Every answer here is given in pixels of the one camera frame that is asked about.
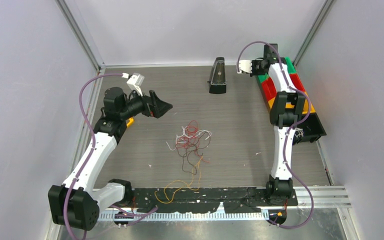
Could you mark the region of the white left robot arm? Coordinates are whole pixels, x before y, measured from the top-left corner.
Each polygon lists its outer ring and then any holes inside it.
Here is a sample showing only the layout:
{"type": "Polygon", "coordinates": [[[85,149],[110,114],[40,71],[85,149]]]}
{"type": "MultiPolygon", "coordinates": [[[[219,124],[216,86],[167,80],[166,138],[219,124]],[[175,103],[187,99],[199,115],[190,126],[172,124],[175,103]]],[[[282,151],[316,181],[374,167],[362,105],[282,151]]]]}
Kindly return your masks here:
{"type": "Polygon", "coordinates": [[[127,95],[120,87],[107,89],[101,116],[92,129],[89,150],[69,177],[61,185],[52,185],[48,191],[52,221],[90,231],[106,208],[115,203],[128,207],[134,199],[129,181],[111,179],[105,187],[95,191],[97,177],[127,130],[130,118],[142,114],[158,119],[172,108],[171,103],[161,100],[153,90],[148,95],[136,91],[127,95]]]}

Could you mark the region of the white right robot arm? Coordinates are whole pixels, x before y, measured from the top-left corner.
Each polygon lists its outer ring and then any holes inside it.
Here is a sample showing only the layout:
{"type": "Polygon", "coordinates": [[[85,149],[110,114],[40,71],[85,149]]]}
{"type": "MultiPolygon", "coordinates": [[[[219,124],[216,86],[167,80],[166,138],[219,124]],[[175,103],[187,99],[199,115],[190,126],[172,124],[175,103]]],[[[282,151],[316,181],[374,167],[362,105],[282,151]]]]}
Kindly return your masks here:
{"type": "Polygon", "coordinates": [[[281,205],[291,199],[294,193],[291,166],[293,139],[296,127],[309,116],[309,113],[303,115],[308,96],[294,85],[276,44],[265,43],[263,59],[252,61],[251,69],[268,74],[276,90],[269,111],[275,134],[275,153],[264,200],[270,205],[281,205]]]}

